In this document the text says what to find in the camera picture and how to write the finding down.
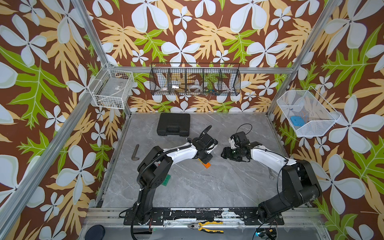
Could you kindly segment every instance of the brown wall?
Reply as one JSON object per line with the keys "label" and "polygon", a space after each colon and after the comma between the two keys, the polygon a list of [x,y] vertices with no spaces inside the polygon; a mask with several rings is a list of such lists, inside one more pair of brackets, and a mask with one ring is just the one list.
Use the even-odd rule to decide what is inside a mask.
{"label": "brown wall", "polygon": [[[279,108],[273,116],[287,152],[311,161],[323,189],[323,197],[314,203],[337,240],[379,240],[384,235],[383,6],[375,0],[344,1],[326,26],[330,34],[322,33],[311,50],[314,57],[302,65],[304,72],[310,71],[307,77],[302,81],[297,77],[290,86],[318,86],[342,114],[337,124],[324,137],[305,139],[296,137]],[[357,28],[351,25],[344,34],[335,27],[339,18],[353,19]]]}
{"label": "brown wall", "polygon": [[[1,206],[17,189],[27,168],[39,161],[56,130],[60,130],[77,105],[81,86],[88,84],[100,69],[96,57],[88,50],[86,32],[76,22],[76,16],[71,18],[75,29],[70,28],[69,34],[58,33],[59,23],[68,21],[63,14],[73,11],[72,5],[68,2],[59,9],[51,6],[56,0],[45,2],[50,5],[38,1],[32,6],[32,15],[27,6],[30,1],[0,1]],[[74,40],[76,29],[80,36],[77,41]],[[24,36],[41,51],[33,47],[30,57],[28,48],[23,50],[25,46],[18,46],[22,45]],[[51,239],[54,236],[48,235],[55,229],[58,233],[55,239],[77,239],[112,156],[112,145],[125,121],[121,111],[102,109],[102,119],[97,111],[100,109],[88,107],[7,239]],[[106,139],[100,139],[100,146],[96,124],[100,129],[105,127],[101,132]],[[79,166],[88,173],[70,174],[76,173]]]}
{"label": "brown wall", "polygon": [[[182,56],[181,62],[196,62],[199,65],[202,63],[220,62],[219,55],[225,54],[225,63],[240,63],[241,67],[249,67],[252,59],[260,56],[261,53],[256,52],[258,49],[257,42],[263,48],[270,45],[270,58],[274,57],[276,65],[279,67],[287,67],[292,64],[292,61],[299,54],[304,41],[307,39],[309,32],[315,24],[318,16],[323,9],[323,2],[314,0],[311,6],[309,2],[304,1],[289,1],[289,0],[269,0],[256,2],[252,8],[257,10],[260,19],[252,17],[252,9],[242,12],[246,9],[246,4],[240,4],[238,0],[232,1],[183,1],[183,0],[159,0],[154,1],[151,9],[157,9],[156,18],[152,18],[152,14],[147,9],[147,29],[145,30],[144,14],[135,15],[139,12],[138,9],[146,5],[129,4],[124,1],[108,1],[109,4],[103,5],[95,1],[85,1],[85,5],[90,13],[92,22],[96,28],[99,38],[105,46],[107,57],[112,64],[122,66],[149,66],[152,62],[172,62],[177,52],[173,51],[170,46],[177,45],[176,39],[180,42],[185,42],[182,48],[188,46],[187,59]],[[200,6],[203,6],[202,15],[199,14]],[[177,23],[178,12],[183,12],[182,8],[186,7],[187,12],[183,17],[186,28],[182,22]],[[279,17],[286,9],[286,15],[282,20],[282,26],[279,28],[277,23]],[[245,16],[245,22],[242,28],[239,20]],[[266,57],[259,61],[260,63],[252,65],[258,67],[274,66],[273,61],[268,64]],[[148,79],[147,74],[141,74],[136,77],[137,87],[132,91],[132,97],[129,99],[129,105],[133,111],[148,112],[148,111],[174,111],[185,109],[187,111],[200,111],[195,109],[196,105],[205,105],[203,111],[220,111],[227,112],[230,108],[235,108],[232,111],[243,109],[247,111],[265,112],[267,108],[259,107],[260,105],[269,105],[273,99],[281,82],[281,76],[247,74],[242,76],[243,81],[250,81],[252,85],[248,88],[245,86],[248,82],[242,83],[241,96],[237,98],[225,99],[216,96],[198,96],[185,98],[177,97],[153,97],[149,90],[145,87]],[[261,94],[262,90],[267,85],[271,93]],[[244,104],[244,96],[254,93],[249,104]]]}

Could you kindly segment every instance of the wrench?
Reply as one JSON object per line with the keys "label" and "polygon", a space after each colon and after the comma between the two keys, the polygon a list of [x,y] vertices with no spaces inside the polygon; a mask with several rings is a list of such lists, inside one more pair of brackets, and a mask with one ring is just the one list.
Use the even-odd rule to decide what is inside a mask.
{"label": "wrench", "polygon": [[139,145],[137,144],[136,147],[135,147],[135,150],[133,151],[133,154],[132,154],[132,161],[137,161],[139,160],[138,157],[136,157],[136,153],[137,153],[137,149],[139,148]]}

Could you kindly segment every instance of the metal mounting rail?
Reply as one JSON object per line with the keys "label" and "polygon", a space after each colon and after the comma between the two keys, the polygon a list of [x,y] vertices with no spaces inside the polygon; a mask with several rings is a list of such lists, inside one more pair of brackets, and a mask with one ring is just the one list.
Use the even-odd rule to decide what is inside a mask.
{"label": "metal mounting rail", "polygon": [[[150,67],[124,67],[124,66],[110,66],[110,68],[118,68],[124,71],[131,71],[133,73],[149,73]],[[264,74],[291,74],[293,68],[246,68],[239,67],[240,73],[264,73]]]}
{"label": "metal mounting rail", "polygon": [[[119,208],[89,208],[87,216],[83,223],[83,228],[88,229],[89,227],[100,224],[104,227],[121,227],[126,228],[123,224],[124,219],[119,218],[119,213],[125,210],[125,207]],[[171,210],[195,210],[196,208],[170,208]],[[229,210],[230,208],[209,208],[210,210]],[[317,208],[312,207],[297,207],[293,210],[287,210],[281,214],[285,222],[284,225],[278,225],[277,227],[309,227],[315,226],[318,228],[324,228],[325,226],[322,223],[322,217]],[[223,217],[220,219],[224,222],[223,225],[220,225],[220,228],[233,228],[233,227],[244,227],[244,228],[254,228],[259,225],[245,225],[244,221],[240,218],[233,217]],[[187,228],[188,223],[194,222],[195,220],[165,220],[163,225],[152,226],[153,228],[166,228],[167,226],[172,226],[172,228]],[[135,228],[143,228],[142,225],[135,225]]]}

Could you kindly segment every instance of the aluminum rail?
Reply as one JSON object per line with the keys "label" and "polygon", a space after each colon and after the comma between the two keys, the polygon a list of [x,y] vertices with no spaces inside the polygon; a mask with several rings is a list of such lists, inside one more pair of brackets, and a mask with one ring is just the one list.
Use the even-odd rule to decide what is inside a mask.
{"label": "aluminum rail", "polygon": [[[124,225],[124,219],[119,217],[119,213],[124,211],[125,207],[118,208],[89,208],[87,216],[85,217],[83,223],[83,229],[89,229],[91,226],[100,224],[104,227],[121,227],[126,228],[130,225]],[[195,208],[170,208],[172,210],[195,210]],[[210,210],[226,210],[226,208],[209,208]],[[296,207],[289,209],[281,213],[284,225],[278,225],[276,227],[309,227],[311,224],[319,228],[323,228],[322,216],[317,208],[314,207]],[[255,225],[245,225],[244,221],[240,218],[221,218],[220,220],[224,221],[223,225],[220,226],[210,226],[210,228],[254,228]],[[163,225],[152,226],[152,228],[167,228],[171,226],[172,228],[187,228],[187,222],[190,222],[191,219],[177,219],[177,220],[165,220]],[[269,227],[270,223],[264,224],[263,226]],[[142,225],[135,225],[135,228],[143,228]]]}
{"label": "aluminum rail", "polygon": [[[110,66],[110,68],[124,70],[124,71],[131,71],[133,73],[150,73],[151,67],[124,67],[124,66]],[[240,67],[239,68],[240,73],[264,73],[264,74],[292,74],[293,68],[245,68]]]}
{"label": "aluminum rail", "polygon": [[117,163],[119,155],[120,155],[120,150],[122,148],[124,139],[127,135],[129,124],[131,123],[131,114],[126,115],[126,116],[127,116],[127,118],[126,118],[124,126],[121,130],[121,135],[120,135],[120,139],[118,141],[118,145],[117,145],[116,149],[113,151],[113,154],[112,154],[112,157],[110,160],[109,169],[104,174],[104,178],[103,178],[103,182],[101,183],[101,186],[100,186],[99,194],[96,196],[95,206],[97,206],[99,204],[100,200],[102,200],[103,194],[109,186],[109,183],[110,183],[111,178],[112,178],[112,174],[113,174],[114,169],[116,167],[116,163]]}
{"label": "aluminum rail", "polygon": [[101,45],[99,36],[97,35],[95,26],[93,25],[92,21],[88,16],[88,12],[84,5],[83,0],[71,0],[71,2],[73,6],[79,11],[80,18],[84,23],[84,29],[87,32],[89,40],[95,49],[96,55],[99,57],[101,61],[101,65],[104,66],[106,63],[108,63],[108,60],[107,60],[107,57],[105,56],[105,52],[104,52],[103,46]]}
{"label": "aluminum rail", "polygon": [[269,116],[271,113],[273,113],[276,104],[277,99],[279,99],[285,92],[288,85],[294,80],[296,77],[296,73],[299,70],[299,67],[303,63],[303,60],[305,58],[305,55],[310,51],[313,44],[317,40],[317,37],[319,36],[322,29],[325,27],[326,23],[328,22],[329,18],[331,17],[334,9],[336,8],[337,4],[339,3],[339,0],[329,0],[327,5],[325,6],[324,10],[321,12],[319,18],[317,19],[315,25],[312,28],[311,33],[309,34],[309,37],[305,41],[303,47],[301,48],[301,51],[299,55],[296,58],[295,63],[293,64],[293,72],[285,78],[282,85],[280,86],[279,90],[277,91],[275,97],[273,98],[271,105],[269,106],[267,110],[267,115]]}

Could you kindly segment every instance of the basket divider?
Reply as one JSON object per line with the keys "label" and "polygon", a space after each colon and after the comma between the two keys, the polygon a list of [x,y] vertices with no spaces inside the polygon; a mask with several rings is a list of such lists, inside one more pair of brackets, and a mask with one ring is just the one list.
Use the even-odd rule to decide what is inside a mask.
{"label": "basket divider", "polygon": [[208,94],[207,93],[207,91],[205,90],[205,88],[204,88],[204,68],[203,68],[203,73],[201,74],[201,76],[202,76],[202,85],[201,85],[201,92],[202,92],[202,94]]}
{"label": "basket divider", "polygon": [[185,69],[184,79],[185,79],[184,93],[185,95],[187,95],[187,69]]}

